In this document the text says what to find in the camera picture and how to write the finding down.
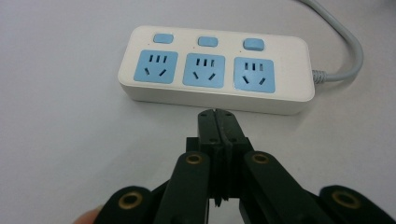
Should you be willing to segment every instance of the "electrical outlet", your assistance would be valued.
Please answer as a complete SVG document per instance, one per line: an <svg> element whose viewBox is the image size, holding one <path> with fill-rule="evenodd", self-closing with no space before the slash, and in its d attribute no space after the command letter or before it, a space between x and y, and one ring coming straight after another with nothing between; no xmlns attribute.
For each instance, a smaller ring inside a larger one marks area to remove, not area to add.
<svg viewBox="0 0 396 224"><path fill-rule="evenodd" d="M177 64L173 51L142 50L134 72L134 80L141 82L172 83Z"/></svg>
<svg viewBox="0 0 396 224"><path fill-rule="evenodd" d="M190 53L187 55L183 84L209 88L224 85L224 56Z"/></svg>
<svg viewBox="0 0 396 224"><path fill-rule="evenodd" d="M315 95L298 37L174 27L134 29L119 81L137 101L281 115L300 112Z"/></svg>
<svg viewBox="0 0 396 224"><path fill-rule="evenodd" d="M235 58L233 85L242 91L275 92L274 62L264 59Z"/></svg>

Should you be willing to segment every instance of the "power strip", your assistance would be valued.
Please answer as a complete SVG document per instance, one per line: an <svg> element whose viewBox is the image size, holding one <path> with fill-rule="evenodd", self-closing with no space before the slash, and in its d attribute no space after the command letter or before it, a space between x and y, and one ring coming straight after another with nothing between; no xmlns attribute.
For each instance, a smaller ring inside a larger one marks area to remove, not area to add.
<svg viewBox="0 0 396 224"><path fill-rule="evenodd" d="M119 81L137 101L291 115L314 97L297 37L141 26Z"/></svg>

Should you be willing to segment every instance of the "outlet socket hole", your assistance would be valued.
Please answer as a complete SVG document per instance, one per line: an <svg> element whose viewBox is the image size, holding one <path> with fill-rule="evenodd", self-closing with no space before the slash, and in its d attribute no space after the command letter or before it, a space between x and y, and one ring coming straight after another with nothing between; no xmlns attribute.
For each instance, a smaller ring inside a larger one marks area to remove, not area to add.
<svg viewBox="0 0 396 224"><path fill-rule="evenodd" d="M163 69L163 70L161 71L161 73L160 73L160 77L161 77L163 74L165 74L165 72L166 72L166 69Z"/></svg>
<svg viewBox="0 0 396 224"><path fill-rule="evenodd" d="M210 76L209 80L212 80L212 78L215 76L216 74L212 74L212 76Z"/></svg>
<svg viewBox="0 0 396 224"><path fill-rule="evenodd" d="M245 82L248 84L248 78L244 77Z"/></svg>

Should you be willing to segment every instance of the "blue switch button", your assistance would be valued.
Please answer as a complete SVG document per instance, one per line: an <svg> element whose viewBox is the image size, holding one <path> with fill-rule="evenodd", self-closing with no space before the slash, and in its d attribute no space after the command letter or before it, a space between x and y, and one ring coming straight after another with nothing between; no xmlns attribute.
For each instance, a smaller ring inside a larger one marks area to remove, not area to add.
<svg viewBox="0 0 396 224"><path fill-rule="evenodd" d="M154 36L154 42L160 44L170 44L173 42L173 35L169 34L156 34Z"/></svg>
<svg viewBox="0 0 396 224"><path fill-rule="evenodd" d="M264 41L258 38L247 38L244 41L244 49L262 51L264 50Z"/></svg>
<svg viewBox="0 0 396 224"><path fill-rule="evenodd" d="M201 36L198 38L198 45L202 47L216 47L219 41L215 37L211 36Z"/></svg>

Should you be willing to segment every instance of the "gray cable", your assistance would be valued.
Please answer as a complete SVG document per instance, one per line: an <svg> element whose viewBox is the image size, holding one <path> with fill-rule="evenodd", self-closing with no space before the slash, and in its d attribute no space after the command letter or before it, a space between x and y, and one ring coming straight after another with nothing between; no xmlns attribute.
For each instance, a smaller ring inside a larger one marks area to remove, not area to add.
<svg viewBox="0 0 396 224"><path fill-rule="evenodd" d="M352 48L353 55L355 56L354 65L346 72L340 72L336 74L327 74L324 71L313 70L313 76L315 83L323 83L326 81L341 81L348 78L355 77L361 70L363 65L363 49L359 40L348 31L329 11L321 6L315 0L300 0L302 3L312 7L330 26L342 36L348 45Z"/></svg>

